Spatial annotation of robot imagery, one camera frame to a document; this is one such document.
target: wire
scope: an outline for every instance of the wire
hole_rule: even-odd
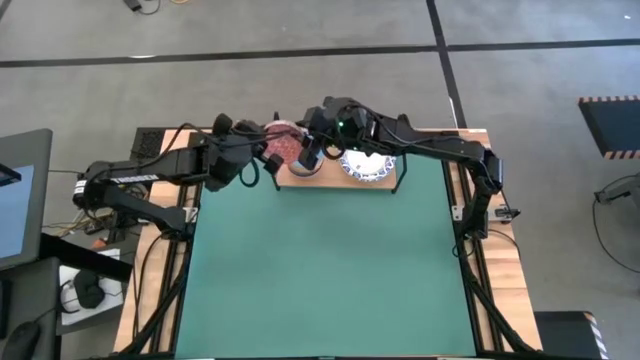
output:
[[[76,175],[82,175],[82,172],[80,172],[80,171],[75,171],[75,170],[49,170],[49,172],[52,172],[52,173],[61,173],[61,174],[76,174]]]
[[[593,219],[593,229],[596,231],[596,237],[598,238],[598,243],[600,243],[600,247],[602,247],[602,250],[604,250],[604,253],[607,254],[607,256],[609,256],[611,258],[611,260],[613,260],[616,264],[622,266],[623,268],[634,272],[636,274],[640,274],[640,270],[634,269],[628,265],[625,265],[622,261],[616,259],[615,256],[613,256],[613,254],[611,254],[611,252],[607,249],[607,247],[604,245],[604,243],[602,242],[602,238],[600,237],[600,231],[598,230],[598,222],[596,221],[596,203],[598,201],[596,199],[593,200],[593,204],[591,205],[591,216]]]
[[[157,0],[158,1],[158,6],[156,6],[155,10],[153,11],[149,11],[149,12],[144,12],[142,11],[142,9],[138,10],[138,13],[142,14],[142,15],[153,15],[155,13],[157,13],[158,11],[160,11],[160,4],[162,3],[162,0]]]
[[[473,243],[471,243],[471,250],[468,253],[464,254],[464,257],[467,258],[471,255],[473,255],[476,252],[476,248],[473,246]],[[453,255],[453,257],[459,257],[458,255],[458,244],[454,244],[453,247],[451,248],[451,254]]]
[[[500,234],[502,236],[504,236],[505,238],[507,238],[509,241],[511,241],[511,243],[513,244],[513,246],[516,247],[516,249],[518,250],[518,257],[522,257],[520,256],[520,246],[518,246],[518,243],[516,243],[516,240],[514,238],[512,238],[511,236],[509,236],[507,233],[504,233],[500,230],[496,230],[496,229],[489,229],[489,231],[494,232],[496,234]]]
[[[415,140],[415,141],[408,141],[408,140],[402,139],[402,138],[400,138],[398,135],[396,135],[396,134],[395,134],[395,133],[394,133],[394,132],[393,132],[393,131],[392,131],[392,130],[391,130],[391,129],[390,129],[390,128],[389,128],[389,127],[388,127],[388,126],[383,122],[383,121],[382,121],[382,118],[383,118],[383,116],[384,116],[384,115],[381,115],[381,114],[379,114],[379,113],[377,113],[377,112],[373,111],[371,108],[369,108],[369,107],[367,107],[367,106],[365,106],[365,105],[362,105],[362,104],[360,104],[359,102],[357,102],[357,101],[355,101],[355,100],[353,101],[353,103],[352,103],[352,104],[348,104],[348,105],[346,105],[343,109],[344,109],[344,110],[348,110],[348,109],[350,109],[350,108],[361,108],[361,109],[363,109],[363,110],[365,110],[365,111],[369,112],[369,113],[372,115],[373,120],[374,120],[374,121],[375,121],[375,122],[376,122],[376,123],[377,123],[381,128],[383,128],[383,129],[384,129],[384,130],[385,130],[385,131],[386,131],[386,132],[387,132],[387,133],[388,133],[392,138],[394,138],[396,141],[398,141],[398,142],[400,142],[400,143],[404,144],[404,146],[403,146],[402,148],[404,148],[404,147],[409,147],[409,146],[411,146],[411,145],[416,145],[416,144],[421,143],[421,142],[440,142],[440,141],[449,141],[449,140],[458,140],[458,141],[462,140],[462,141],[464,141],[464,139],[462,139],[462,138],[461,138],[461,137],[459,137],[459,136],[438,136],[438,137],[433,137],[433,138],[425,138],[425,139],[419,139],[419,140]],[[447,154],[447,155],[452,155],[452,156],[459,156],[459,155],[460,155],[460,154],[458,154],[458,153],[451,152],[451,151],[446,151],[446,150],[442,150],[442,149],[433,149],[433,150],[438,151],[440,154]],[[480,163],[480,165],[484,168],[485,173],[486,173],[486,174],[489,174],[489,170],[487,169],[487,166],[486,166],[483,162],[479,162],[479,163]],[[495,186],[495,183],[493,182],[493,180],[492,180],[490,177],[487,177],[487,178],[488,178],[489,182],[491,182],[491,185],[493,185],[494,187],[496,187],[496,186]]]
[[[58,222],[58,223],[51,223],[51,224],[47,224],[47,225],[42,225],[43,229],[66,229],[68,226],[62,226],[62,225],[73,225],[73,224],[77,224],[77,222],[73,222],[73,221],[63,221],[63,222]]]
[[[137,288],[137,284],[135,283],[135,278],[136,278],[135,273],[133,274],[133,278],[134,278],[133,297],[134,297],[134,304],[135,304],[135,314],[133,315],[133,334],[135,334],[135,335],[138,335],[138,330],[139,330],[138,307],[140,306],[140,299],[142,298],[142,284],[144,282],[144,273],[145,273],[145,269],[147,267],[147,260],[149,260],[149,254],[151,254],[151,252],[153,251],[153,248],[156,246],[158,241],[160,241],[160,239],[162,239],[163,235],[165,235],[165,233],[161,233],[160,235],[158,235],[153,240],[153,242],[151,242],[151,245],[149,245],[149,248],[147,249],[146,254],[144,254],[144,259],[142,260],[142,267],[140,268],[140,293],[139,294],[137,293],[137,290],[135,290]],[[136,264],[135,264],[135,259],[134,259],[133,269],[135,269],[135,267],[136,267]]]
[[[259,136],[260,134],[251,132],[251,131],[242,131],[238,129],[231,129],[231,133],[235,135],[246,135],[246,136]],[[266,133],[265,135],[300,135],[300,131],[294,128],[282,130],[282,131],[274,131],[271,133]]]
[[[265,141],[271,141],[271,140],[275,140],[275,139],[279,139],[281,137],[284,137],[286,135],[291,134],[291,132],[278,132],[278,133],[273,133],[273,134],[267,134],[265,135],[264,139],[254,139],[254,140],[249,140],[243,143],[237,143],[237,144],[231,144],[231,145],[225,145],[225,144],[220,144],[218,143],[217,145],[220,146],[223,149],[230,149],[230,148],[234,148],[234,147],[239,147],[239,146],[247,146],[247,145],[255,145],[255,144],[261,144]]]
[[[246,181],[244,181],[244,178],[242,177],[242,173],[244,171],[240,171],[240,182],[242,183],[242,185],[248,187],[248,188],[252,188],[255,187],[256,185],[258,185],[258,181],[260,181],[260,170],[258,170],[258,164],[256,164],[256,160],[254,158],[251,158],[251,166],[253,167],[253,182],[251,183],[247,183]]]
[[[173,134],[173,137],[171,138],[171,140],[169,141],[169,144],[167,145],[167,147],[165,147],[165,149],[155,158],[145,161],[145,162],[141,162],[138,165],[132,165],[132,166],[123,166],[123,167],[113,167],[113,168],[107,168],[107,169],[103,169],[101,171],[96,172],[95,174],[93,174],[89,179],[87,179],[87,183],[92,183],[98,176],[109,172],[109,171],[123,171],[123,170],[140,170],[140,169],[144,169],[146,167],[152,166],[157,164],[158,162],[160,162],[160,160],[162,160],[165,156],[167,156],[167,154],[172,150],[171,148],[173,147],[173,144],[176,142],[178,135],[180,135],[180,133],[184,130],[184,129],[191,129],[195,132],[197,132],[198,134],[202,135],[204,138],[206,138],[207,140],[211,141],[211,143],[220,146],[222,148],[232,148],[232,147],[238,147],[238,146],[247,146],[247,145],[253,145],[253,144],[257,144],[257,143],[261,143],[263,141],[269,141],[269,140],[274,140],[277,139],[279,137],[282,137],[286,134],[278,134],[275,137],[265,137],[264,139],[258,139],[258,140],[250,140],[247,142],[243,142],[243,143],[237,143],[237,144],[233,144],[233,145],[229,145],[229,146],[225,146],[224,144],[220,143],[220,140],[214,136],[211,136],[210,134],[207,134],[206,132],[202,131],[202,129],[200,129],[199,127],[185,122],[182,125],[180,125],[177,129],[176,132]]]
[[[115,294],[105,292],[105,295],[109,295],[109,296],[118,296],[118,295],[120,295],[120,294],[122,294],[122,291],[117,292],[117,293],[115,293]],[[43,312],[42,314],[38,315],[38,317],[37,317],[37,318],[35,318],[32,322],[37,322],[38,320],[42,319],[42,318],[43,318],[45,315],[47,315],[48,313],[50,313],[50,312],[52,312],[52,311],[54,311],[54,310],[57,310],[57,309],[58,309],[58,305],[66,305],[66,304],[68,304],[68,303],[70,303],[70,302],[74,302],[74,301],[77,301],[77,300],[78,300],[78,298],[75,298],[75,299],[67,300],[67,301],[65,301],[65,302],[61,302],[60,304],[56,304],[56,306],[55,306],[55,307],[52,307],[51,309],[49,309],[49,310],[47,310],[47,311]]]

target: wooden tray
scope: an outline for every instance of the wooden tray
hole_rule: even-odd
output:
[[[391,171],[391,174],[380,181],[364,182],[347,175],[339,161],[325,158],[320,170],[308,177],[295,175],[289,171],[288,166],[283,165],[276,174],[276,182],[282,187],[334,187],[392,190],[396,186],[396,170],[398,166],[402,165],[396,162],[396,166]]]

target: blue and white bowl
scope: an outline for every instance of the blue and white bowl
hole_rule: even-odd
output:
[[[349,176],[360,181],[380,181],[391,174],[396,158],[375,153],[367,156],[360,151],[347,150],[340,158],[340,165]]]

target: wooden board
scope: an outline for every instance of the wooden board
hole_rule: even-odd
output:
[[[391,190],[396,186],[396,169],[402,166],[396,162],[396,167],[391,173],[380,181],[364,182],[353,176],[349,176],[337,160],[324,159],[322,167],[313,176],[300,177],[291,171],[287,166],[282,166],[276,174],[276,181],[280,186],[289,187],[337,187],[350,189],[380,189]]]
[[[461,136],[467,140],[479,141],[487,147],[490,146],[489,136],[486,130],[460,129],[460,132]],[[174,134],[175,130],[168,130],[165,133],[163,149],[168,145],[169,140]],[[190,132],[188,131],[182,132],[176,139],[172,148],[180,148],[186,146],[189,141],[189,134]],[[450,166],[456,199],[458,201],[458,204],[462,204],[463,197],[457,167],[453,164]],[[326,181],[327,184],[329,184],[330,181],[335,181],[335,184],[337,184],[339,187],[351,187],[345,185],[345,182],[343,181],[335,180],[335,178],[327,179]],[[173,206],[177,204],[178,192],[179,188],[177,186],[168,183],[155,183],[151,189],[150,201],[161,206]],[[504,198],[502,197],[502,195],[495,196],[492,198],[492,203],[495,205],[503,204]],[[503,231],[513,237],[513,231],[510,225],[491,224],[491,228]],[[145,227],[141,233],[135,260],[136,274],[138,275],[138,277],[141,271],[142,260],[147,253],[149,246],[158,234],[158,229],[153,225]],[[159,241],[152,249],[152,253],[149,256],[149,260],[147,261],[147,269],[144,275],[144,288],[141,291],[140,305],[138,307],[140,316],[140,328],[144,326],[158,304],[161,286],[160,283],[164,272],[164,265],[167,260],[168,245],[169,244],[166,241]],[[501,235],[490,233],[489,238],[483,241],[483,249],[496,305],[504,314],[507,321],[509,321],[511,326],[520,334],[525,342],[527,342],[534,348],[541,349],[542,346],[540,343],[540,337],[538,336],[538,330],[533,316],[533,310],[531,307],[531,302],[529,300],[529,294],[527,292],[524,274],[522,272],[520,259],[515,246],[511,244],[508,239],[502,237]],[[178,249],[179,255],[176,258],[176,265],[174,267],[173,274],[174,277],[177,274],[177,270],[179,269],[180,264],[182,263],[183,251],[183,247]],[[477,305],[479,309],[478,315],[484,346],[485,349],[489,350],[493,348],[493,345],[488,318],[486,312],[484,312],[482,308],[482,305],[479,302],[477,302]],[[174,307],[175,305],[172,305],[164,319],[163,331],[160,338],[160,351],[166,351],[169,348],[171,330],[174,326]],[[133,281],[130,281],[125,304],[122,311],[120,326],[118,328],[118,334],[116,336],[114,351],[121,350],[129,343],[131,343],[134,313],[135,301],[133,298]]]

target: concrete floor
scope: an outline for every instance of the concrete floor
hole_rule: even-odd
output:
[[[142,17],[119,0],[13,0],[0,21],[0,61],[435,43],[422,0],[162,5]],[[449,44],[640,37],[635,0],[437,6]],[[611,357],[636,358],[639,277],[602,253],[590,205],[593,191],[640,163],[601,159],[576,99],[638,93],[640,47],[450,56],[468,125],[489,129],[509,201],[523,210],[514,228],[534,309],[590,310]],[[51,128],[51,167],[80,170],[127,158],[139,126],[209,125],[219,112],[298,119],[326,95],[405,112],[416,126],[453,126],[438,55],[427,53],[0,69],[0,136]],[[75,214],[72,181],[50,176],[45,223]],[[640,268],[638,211],[624,200],[598,211],[612,252]],[[65,335],[62,358],[108,354],[117,325]]]

